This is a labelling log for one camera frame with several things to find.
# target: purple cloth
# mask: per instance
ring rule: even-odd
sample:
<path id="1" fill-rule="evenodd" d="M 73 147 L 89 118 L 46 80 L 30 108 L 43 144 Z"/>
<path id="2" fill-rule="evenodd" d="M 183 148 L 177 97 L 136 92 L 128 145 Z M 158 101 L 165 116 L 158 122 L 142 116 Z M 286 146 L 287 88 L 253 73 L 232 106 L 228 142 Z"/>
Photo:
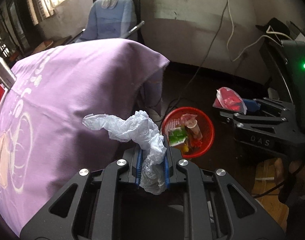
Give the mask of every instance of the purple cloth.
<path id="1" fill-rule="evenodd" d="M 168 63 L 123 39 L 60 46 L 16 63 L 17 81 L 0 106 L 0 214 L 17 235 L 79 169 L 113 161 L 119 142 L 87 129 L 83 117 L 127 119 L 140 87 Z"/>

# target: white plastic bag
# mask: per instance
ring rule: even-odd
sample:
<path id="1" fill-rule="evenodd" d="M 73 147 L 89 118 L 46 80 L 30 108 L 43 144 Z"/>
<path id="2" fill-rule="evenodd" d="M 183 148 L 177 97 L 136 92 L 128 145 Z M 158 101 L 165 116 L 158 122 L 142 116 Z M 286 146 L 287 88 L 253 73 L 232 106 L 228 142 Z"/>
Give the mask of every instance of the white plastic bag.
<path id="1" fill-rule="evenodd" d="M 136 111 L 127 120 L 114 115 L 90 114 L 83 118 L 83 124 L 91 130 L 106 129 L 110 139 L 138 143 L 144 150 L 140 186 L 155 195 L 166 189 L 161 165 L 166 152 L 164 137 L 145 111 Z"/>

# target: dark floor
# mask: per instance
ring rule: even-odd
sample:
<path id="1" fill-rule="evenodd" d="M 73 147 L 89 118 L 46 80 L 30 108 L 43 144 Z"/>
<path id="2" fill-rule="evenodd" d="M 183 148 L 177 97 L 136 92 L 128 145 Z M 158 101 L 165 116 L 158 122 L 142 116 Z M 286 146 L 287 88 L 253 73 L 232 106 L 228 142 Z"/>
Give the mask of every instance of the dark floor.
<path id="1" fill-rule="evenodd" d="M 182 88 L 192 78 L 192 74 L 183 74 L 182 71 L 174 71 L 174 65 L 165 71 L 163 82 L 163 104 L 162 114 L 169 102 L 177 98 Z M 262 97 L 263 88 L 249 88 L 249 84 L 242 79 L 227 78 L 226 75 L 220 77 L 220 73 L 213 75 L 212 72 L 207 75 L 202 73 L 198 75 L 182 95 L 194 102 L 182 100 L 178 106 L 192 106 L 199 108 L 206 113 L 212 120 L 215 128 L 215 139 L 211 149 L 203 156 L 192 159 L 200 168 L 214 171 L 217 168 L 223 168 L 230 173 L 248 192 L 251 192 L 255 178 L 255 163 L 249 161 L 248 155 L 235 144 L 232 127 L 221 123 L 214 118 L 212 105 L 216 97 L 216 90 L 220 87 L 230 87 L 234 89 L 242 98 Z M 150 117 L 160 120 L 160 117 L 154 111 L 149 111 Z"/>

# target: metal screw cap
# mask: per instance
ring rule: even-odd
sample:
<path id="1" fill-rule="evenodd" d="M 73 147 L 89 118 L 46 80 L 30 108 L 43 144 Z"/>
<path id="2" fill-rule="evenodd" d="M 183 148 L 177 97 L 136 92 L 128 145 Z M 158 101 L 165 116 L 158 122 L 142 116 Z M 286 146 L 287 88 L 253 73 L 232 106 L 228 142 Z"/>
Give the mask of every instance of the metal screw cap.
<path id="1" fill-rule="evenodd" d="M 79 175 L 80 175 L 80 176 L 86 176 L 86 175 L 88 175 L 88 173 L 89 173 L 89 170 L 88 170 L 88 169 L 81 169 L 81 170 L 79 171 Z"/>
<path id="2" fill-rule="evenodd" d="M 225 176 L 226 175 L 226 171 L 224 169 L 217 169 L 216 173 L 218 176 Z"/>
<path id="3" fill-rule="evenodd" d="M 185 159 L 179 160 L 178 163 L 179 163 L 180 166 L 186 166 L 186 165 L 188 165 L 188 161 L 185 160 Z"/>
<path id="4" fill-rule="evenodd" d="M 124 166 L 124 165 L 126 165 L 126 163 L 127 163 L 127 161 L 124 160 L 124 159 L 119 159 L 119 160 L 117 161 L 117 165 L 118 165 L 118 166 Z"/>

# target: wall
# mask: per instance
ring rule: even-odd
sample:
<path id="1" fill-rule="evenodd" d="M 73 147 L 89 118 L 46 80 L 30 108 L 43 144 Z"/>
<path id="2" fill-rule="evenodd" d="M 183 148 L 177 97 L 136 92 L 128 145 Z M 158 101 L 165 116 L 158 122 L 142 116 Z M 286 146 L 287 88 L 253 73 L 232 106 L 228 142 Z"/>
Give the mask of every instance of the wall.
<path id="1" fill-rule="evenodd" d="M 56 15 L 42 22 L 46 38 L 76 35 L 86 25 L 92 0 L 67 0 L 56 8 Z M 148 47 L 168 59 L 199 66 L 218 29 L 226 0 L 141 0 L 142 34 Z M 261 34 L 256 24 L 265 25 L 272 17 L 293 21 L 305 30 L 305 5 L 301 0 L 230 0 L 235 32 L 227 53 L 231 33 L 228 10 L 222 28 L 203 67 L 236 74 L 265 83 L 269 73 L 259 48 L 248 50 L 247 58 L 232 63 L 240 51 Z"/>
<path id="2" fill-rule="evenodd" d="M 55 14 L 38 24 L 46 39 L 76 36 L 85 28 L 92 0 L 66 0 L 55 8 Z"/>

